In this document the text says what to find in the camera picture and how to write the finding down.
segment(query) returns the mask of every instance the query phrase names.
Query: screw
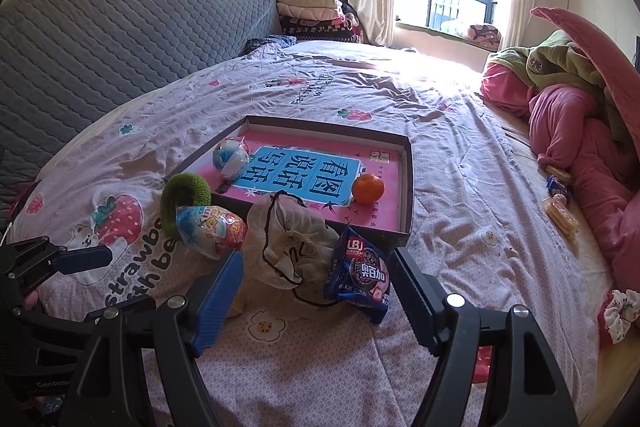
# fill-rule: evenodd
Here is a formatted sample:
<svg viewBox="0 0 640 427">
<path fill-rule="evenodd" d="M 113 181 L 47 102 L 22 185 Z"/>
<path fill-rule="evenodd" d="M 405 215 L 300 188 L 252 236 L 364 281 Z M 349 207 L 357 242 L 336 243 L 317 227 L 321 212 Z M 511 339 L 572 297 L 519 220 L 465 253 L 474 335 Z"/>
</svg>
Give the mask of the screw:
<svg viewBox="0 0 640 427">
<path fill-rule="evenodd" d="M 454 308 L 462 308 L 465 305 L 465 298 L 457 293 L 447 295 L 447 303 Z"/>
<path fill-rule="evenodd" d="M 516 315 L 516 317 L 520 317 L 521 319 L 524 319 L 525 317 L 529 316 L 529 310 L 527 310 L 527 308 L 524 307 L 522 304 L 516 304 L 513 307 L 513 314 Z"/>
<path fill-rule="evenodd" d="M 111 307 L 105 309 L 105 311 L 102 313 L 102 316 L 105 319 L 114 319 L 114 318 L 116 318 L 118 316 L 119 313 L 120 313 L 119 309 L 117 309 L 114 306 L 111 306 Z"/>
<path fill-rule="evenodd" d="M 186 302 L 181 295 L 175 295 L 166 302 L 166 305 L 169 306 L 169 308 L 177 310 L 178 308 L 182 308 Z"/>
</svg>

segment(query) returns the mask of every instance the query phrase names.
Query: robotic claw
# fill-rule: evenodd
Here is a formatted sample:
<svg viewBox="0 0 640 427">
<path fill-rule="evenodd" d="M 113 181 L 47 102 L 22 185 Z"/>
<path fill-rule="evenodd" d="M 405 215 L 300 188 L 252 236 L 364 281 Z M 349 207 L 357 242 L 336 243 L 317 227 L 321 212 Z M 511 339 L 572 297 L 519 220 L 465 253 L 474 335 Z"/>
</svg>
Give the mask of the robotic claw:
<svg viewBox="0 0 640 427">
<path fill-rule="evenodd" d="M 176 427 L 222 427 L 195 363 L 216 342 L 242 280 L 233 251 L 185 296 L 158 309 L 148 296 L 89 313 L 83 322 L 25 308 L 24 297 L 57 271 L 111 262 L 107 247 L 66 251 L 39 237 L 0 248 L 0 375 L 14 406 L 33 396 L 65 394 L 59 427 L 154 427 L 142 348 L 156 350 Z M 477 309 L 420 272 L 405 248 L 389 273 L 415 337 L 438 357 L 414 427 L 462 424 L 478 346 L 493 346 L 481 427 L 577 427 L 571 397 L 535 318 L 524 306 Z M 17 407 L 11 425 L 33 425 Z"/>
</svg>

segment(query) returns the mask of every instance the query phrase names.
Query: green blanket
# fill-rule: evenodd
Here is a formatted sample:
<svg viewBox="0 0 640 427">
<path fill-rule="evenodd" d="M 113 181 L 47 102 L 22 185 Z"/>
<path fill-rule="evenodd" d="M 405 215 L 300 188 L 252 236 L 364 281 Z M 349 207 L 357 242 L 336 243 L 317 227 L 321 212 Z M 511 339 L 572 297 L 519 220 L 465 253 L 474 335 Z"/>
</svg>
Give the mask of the green blanket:
<svg viewBox="0 0 640 427">
<path fill-rule="evenodd" d="M 611 136 L 615 141 L 631 143 L 616 105 L 602 76 L 578 45 L 562 30 L 554 32 L 546 41 L 533 48 L 507 48 L 489 57 L 509 68 L 527 86 L 540 91 L 555 84 L 569 84 L 587 91 L 603 108 Z"/>
</svg>

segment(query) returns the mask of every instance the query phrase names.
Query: wrapped candy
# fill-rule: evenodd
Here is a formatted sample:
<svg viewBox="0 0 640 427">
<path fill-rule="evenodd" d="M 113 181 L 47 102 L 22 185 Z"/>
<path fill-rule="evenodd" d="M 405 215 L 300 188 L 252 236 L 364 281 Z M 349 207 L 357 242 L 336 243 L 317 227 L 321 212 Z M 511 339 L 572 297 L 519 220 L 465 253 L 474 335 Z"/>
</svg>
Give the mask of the wrapped candy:
<svg viewBox="0 0 640 427">
<path fill-rule="evenodd" d="M 213 166 L 220 172 L 225 182 L 238 179 L 242 170 L 249 164 L 249 149 L 244 140 L 221 140 L 213 148 Z"/>
<path fill-rule="evenodd" d="M 246 235 L 244 221 L 221 206 L 178 206 L 175 224 L 185 245 L 212 259 L 239 250 Z"/>
<path fill-rule="evenodd" d="M 544 208 L 546 215 L 551 218 L 564 237 L 567 239 L 575 237 L 579 223 L 574 214 L 567 210 L 565 196 L 556 194 L 551 198 L 546 198 L 542 201 L 542 208 Z"/>
</svg>

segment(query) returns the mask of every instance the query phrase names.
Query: green hair tie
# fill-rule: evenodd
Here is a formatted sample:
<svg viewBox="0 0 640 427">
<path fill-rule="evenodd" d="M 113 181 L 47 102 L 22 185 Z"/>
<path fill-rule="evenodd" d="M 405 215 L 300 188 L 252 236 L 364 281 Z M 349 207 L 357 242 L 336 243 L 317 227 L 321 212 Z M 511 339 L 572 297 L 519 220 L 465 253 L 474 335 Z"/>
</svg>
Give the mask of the green hair tie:
<svg viewBox="0 0 640 427">
<path fill-rule="evenodd" d="M 160 198 L 160 221 L 164 233 L 171 239 L 180 239 L 175 226 L 176 206 L 209 206 L 211 190 L 202 177 L 190 172 L 173 176 L 164 187 Z"/>
</svg>

